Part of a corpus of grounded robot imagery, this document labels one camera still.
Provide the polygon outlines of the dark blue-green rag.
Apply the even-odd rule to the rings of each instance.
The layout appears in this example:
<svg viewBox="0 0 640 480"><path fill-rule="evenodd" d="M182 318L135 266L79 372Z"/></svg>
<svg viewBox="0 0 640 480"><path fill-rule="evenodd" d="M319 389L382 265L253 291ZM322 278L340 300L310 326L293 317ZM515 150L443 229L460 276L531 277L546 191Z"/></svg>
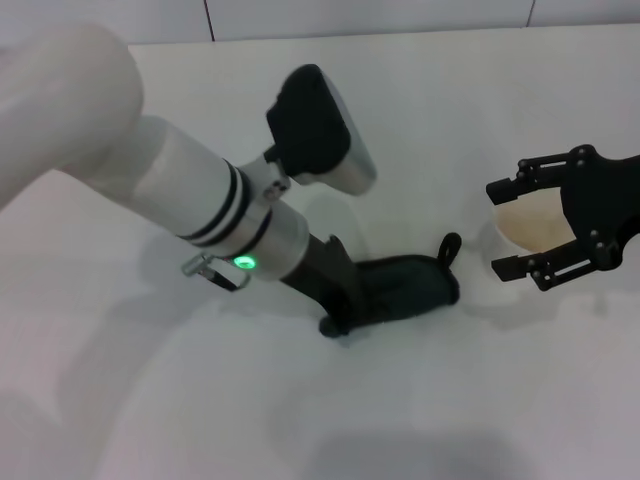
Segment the dark blue-green rag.
<svg viewBox="0 0 640 480"><path fill-rule="evenodd" d="M358 328L406 320L456 304L460 284L451 266L461 246L461 236L451 232L444 236L435 257L400 255L358 262L365 312L346 320L328 316L320 322L320 333L339 338Z"/></svg>

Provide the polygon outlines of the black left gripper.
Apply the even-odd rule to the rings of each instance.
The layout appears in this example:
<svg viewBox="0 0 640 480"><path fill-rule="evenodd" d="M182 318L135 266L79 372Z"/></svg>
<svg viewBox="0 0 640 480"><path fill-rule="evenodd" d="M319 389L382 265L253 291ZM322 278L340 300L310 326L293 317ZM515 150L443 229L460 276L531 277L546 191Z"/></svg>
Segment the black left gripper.
<svg viewBox="0 0 640 480"><path fill-rule="evenodd" d="M361 315L361 280L341 241L309 236L301 262L281 282L320 304L336 320Z"/></svg>

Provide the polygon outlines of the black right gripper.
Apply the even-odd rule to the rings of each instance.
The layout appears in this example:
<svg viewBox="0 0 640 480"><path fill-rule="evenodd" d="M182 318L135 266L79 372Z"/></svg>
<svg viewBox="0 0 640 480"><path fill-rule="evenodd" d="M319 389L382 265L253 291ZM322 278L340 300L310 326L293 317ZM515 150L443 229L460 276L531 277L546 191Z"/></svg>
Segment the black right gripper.
<svg viewBox="0 0 640 480"><path fill-rule="evenodd" d="M493 260L491 268L501 281L529 276L545 292L622 264L626 245L640 235L640 155L612 160L581 145L567 153L525 158L513 179L487 184L486 193L501 205L560 186L563 214L575 240L541 253Z"/></svg>

